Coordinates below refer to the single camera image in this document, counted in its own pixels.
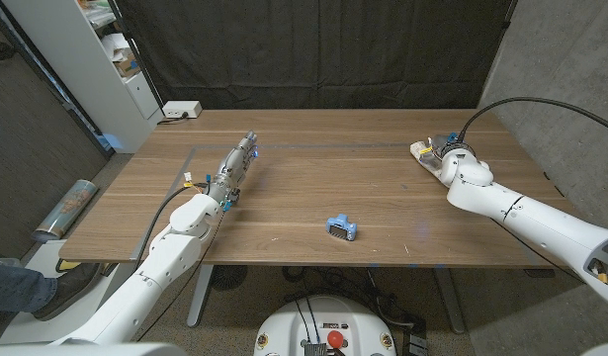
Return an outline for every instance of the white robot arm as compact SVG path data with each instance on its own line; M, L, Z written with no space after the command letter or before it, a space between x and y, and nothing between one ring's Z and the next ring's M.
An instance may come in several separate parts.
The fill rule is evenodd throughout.
M163 291L207 252L237 187L257 157L257 135L250 131L222 160L206 194L176 209L170 224L152 240L149 254L125 283L80 328L55 340L59 344L115 344L130 341Z
M438 146L433 142L429 148L417 142L411 151L425 168L450 187L447 200L452 205L489 217L559 257L608 302L607 228L579 220L493 182L488 165L478 161L465 143Z

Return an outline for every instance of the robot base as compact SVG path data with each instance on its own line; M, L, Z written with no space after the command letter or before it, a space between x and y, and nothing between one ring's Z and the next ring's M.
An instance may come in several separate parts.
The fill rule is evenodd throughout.
M318 343L312 316L316 321L320 343L325 343L328 350L332 349L328 334L338 331L344 340L340 351L347 356L395 355L390 330L367 308L336 296L311 296L308 300L310 308L305 299L300 299L286 304L269 316L257 333L253 355L304 356L303 345L307 344L308 339L306 325L310 343Z

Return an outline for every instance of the cable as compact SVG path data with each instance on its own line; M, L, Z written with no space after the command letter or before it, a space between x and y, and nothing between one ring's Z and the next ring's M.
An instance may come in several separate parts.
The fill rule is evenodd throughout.
M374 277L372 276L370 269L366 268L365 270L367 271L367 275L370 276L370 282L372 282L372 287L376 288L376 282L374 282ZM398 321L393 321L389 317L387 317L383 313L383 310L381 309L381 300L378 296L376 296L376 307L378 308L379 314L381 315L381 317L388 323L398 325L398 326L407 326L407 327L415 326L415 322L398 322Z
M149 330L154 327L154 325L156 325L156 323L165 315L165 313L172 307L172 305L174 304L174 302L176 302L176 300L178 299L178 297L181 296L181 294L183 293L183 291L185 290L185 288L187 288L187 286L189 285L189 283L192 281L192 278L194 278L194 276L196 275L196 271L198 271L198 269L200 268L200 266L203 264L203 260L205 259L205 256L207 256L207 252L209 251L210 247L212 247L212 243L214 243L214 240L216 239L216 234L218 229L220 228L220 224L222 223L222 219L224 219L224 213L222 213L222 216L220 217L220 221L217 223L217 227L216 227L216 231L214 232L214 238L212 238L212 241L209 243L209 245L207 246L207 249L205 249L205 254L203 254L203 257L201 257L200 261L198 261L198 265L196 266L196 268L194 269L194 272L192 272L192 275L189 277L189 279L187 280L187 282L185 282L185 284L183 285L183 288L181 288L181 290L178 292L178 294L176 295L176 297L174 297L174 299L172 300L172 302L165 307L165 309L163 310L163 312L154 320L154 322L152 323L152 325L150 325L141 335L141 337L136 341L139 342L146 334L147 332L149 332Z
M205 188L206 184L205 183L197 183L197 184L194 184L194 186ZM165 206L167 206L167 204L172 199L174 199L174 197L176 197L181 192L184 192L185 190L187 190L189 188L191 188L191 187L182 187L182 188L178 189L176 192L172 193L169 197L167 197L167 199L165 199L163 201L163 203L161 203L161 205L158 207L158 211L156 211L156 214L154 215L154 218L152 219L152 222L149 224L149 227L147 228L147 232L145 233L145 241L143 242L143 245L141 246L141 249L138 251L138 256L136 257L136 260L134 262L134 270L132 271L133 273L136 272L136 270L138 269L138 266L139 266L139 264L141 262L141 257L143 257L143 252L145 251L145 247L147 246L147 242L149 241L149 238L152 235L152 231L154 230L154 226L156 225L156 221L158 221L158 217L163 212L163 209L165 209Z
M560 269L561 271L563 271L565 274L567 274L568 276L570 276L571 278L573 278L574 280L580 282L580 283L584 283L584 281L582 281L580 278L572 275L571 273L567 272L566 269L562 268L561 266L559 266L558 264L552 262L550 259L548 259L546 256L542 255L541 253L537 252L537 250L535 250L534 248L530 247L529 244L525 243L521 238L519 238L519 236L515 235L514 233L512 233L509 229L505 228L505 226L503 226L501 223L497 222L495 219L491 219L494 223L496 223L497 225L499 225L501 228L503 228L504 230L506 230L510 235L512 235L512 237L516 238L517 240L519 240L519 242L523 243L524 246L528 247L529 249L532 250L532 252L536 253L539 257L543 258L546 262L548 262L549 264L553 265L555 268Z
M481 114L485 113L486 111L499 106L501 104L505 104L505 103L511 103L511 102L535 102L535 103L543 103L543 104L550 104L550 105L554 105L554 106L558 106L561 108L565 108L565 109L569 109L572 110L574 112L577 112L591 120L593 120L594 122L604 126L605 128L608 129L608 121L600 118L599 116L588 112L582 108L578 108L575 105L572 104L568 104L568 103L563 103L560 101L556 101L556 100L550 100L550 99L543 99L543 98L535 98L535 97L515 97L515 98L508 98L508 99L503 99L503 100L499 100L497 102L494 102L488 106L486 106L485 108L479 110L476 114L474 114L464 125L464 128L460 131L460 135L457 138L457 142L462 142L464 141L464 136L466 134L466 130L469 128L469 126L473 123L473 121L478 118Z
M307 335L307 342L310 343L310 333L307 331L307 323L305 323L304 313L302 312L302 309L300 308L300 303L297 300L295 300L295 304L297 305L297 309L300 311L300 315L302 316L302 320L304 321L305 334Z
M314 331L316 332L316 343L321 343L321 338L319 337L319 329L316 328L316 320L314 319L312 307L310 306L310 300L307 298L307 296L305 296L305 301L307 302L307 309L310 311L310 316L312 316L312 323L314 324Z
M305 273L306 270L311 270L315 272L320 278L321 282L325 283L329 287L314 287L309 288L308 282L306 281L306 277L310 274ZM407 329L410 332L421 332L426 329L426 322L423 318L413 315L408 311L405 311L403 308L395 300L394 294L385 295L382 294L381 291L376 287L376 283L373 283L373 278L361 274L356 268L351 267L348 269L352 271L354 275L358 276L363 280L365 287L359 285L359 283L354 282L352 279L347 278L343 270L330 267L304 267L304 270L297 275L291 274L290 268L283 268L282 272L284 273L284 277L287 280L292 280L292 282L303 282L305 287L305 292L298 292L292 295L285 296L285 301L287 303L304 298L305 296L311 296L316 294L330 294L330 295L339 295L345 297L347 299L355 300L363 306L367 307L369 310L380 316L382 319L386 320L390 324L397 325L403 329ZM401 312L401 318L405 321L411 322L398 322L393 321L388 314L385 312L385 308L383 307L382 300L386 299L390 301L389 307L393 307L398 309Z
M157 125L169 125L171 123L187 119L188 116L189 116L189 114L187 112L183 112L183 115L181 115L180 118L172 118L172 119L162 120Z

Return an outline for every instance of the metal frame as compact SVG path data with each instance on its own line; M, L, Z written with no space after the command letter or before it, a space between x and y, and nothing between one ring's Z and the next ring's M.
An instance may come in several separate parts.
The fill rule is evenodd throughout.
M442 296L442 302L446 308L446 314L449 316L451 322L451 329L457 334L466 332L464 326L464 317L462 316L462 309L460 308L460 302L458 295L455 292L455 286L453 285L453 278L451 277L451 270L448 268L435 268L433 269L435 280L440 288L440 296Z
M198 271L198 279L196 279L196 288L192 297L192 305L189 307L187 314L187 326L196 327L201 322L203 310L209 297L210 283L214 273L214 265L203 264Z

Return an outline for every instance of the blue and gray object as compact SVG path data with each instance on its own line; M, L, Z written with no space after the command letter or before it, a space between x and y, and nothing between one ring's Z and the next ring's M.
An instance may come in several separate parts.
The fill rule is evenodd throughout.
M97 187L87 180L80 179L75 182L31 234L31 238L41 243L61 239L96 192Z
M347 221L345 214L339 214L336 218L330 218L325 223L325 229L333 236L354 241L356 237L356 224Z

